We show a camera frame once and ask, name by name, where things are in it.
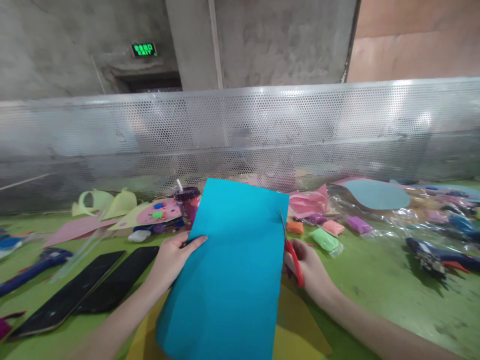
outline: perforated metal panel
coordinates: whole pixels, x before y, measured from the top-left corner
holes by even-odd
[[[150,200],[175,179],[307,190],[346,176],[480,175],[480,78],[145,93],[0,103],[0,212],[82,191]]]

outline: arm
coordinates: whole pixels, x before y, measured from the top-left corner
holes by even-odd
[[[345,330],[384,360],[457,360],[452,352],[371,314],[346,297],[330,279],[315,250],[293,239],[300,262],[305,290],[316,304]],[[292,256],[284,255],[285,264],[295,273]]]
[[[188,237],[189,232],[182,232],[161,244],[145,282],[66,360],[115,358],[125,341],[180,274],[190,254],[207,240],[206,236],[201,236],[182,248]]]

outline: blue felt sheet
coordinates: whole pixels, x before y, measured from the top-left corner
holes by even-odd
[[[187,260],[158,317],[172,359],[271,359],[289,196],[208,179],[190,238],[208,240]]]

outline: straw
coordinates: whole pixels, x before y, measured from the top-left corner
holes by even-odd
[[[180,183],[180,180],[177,179],[177,180],[176,180],[176,183],[178,184],[178,187],[180,188],[180,192],[183,193],[183,192],[184,192],[184,188],[182,187],[182,184]]]

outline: hand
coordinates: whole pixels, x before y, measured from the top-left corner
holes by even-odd
[[[182,247],[189,235],[190,231],[182,232],[162,242],[146,283],[163,292],[172,285],[189,256],[208,239],[200,236]]]
[[[317,252],[299,239],[292,239],[291,244],[300,263],[301,272],[305,280],[305,290],[310,297],[322,307],[325,302],[333,301],[333,297],[340,291],[330,279]],[[288,268],[297,275],[294,260],[288,252],[283,253],[283,261]]]

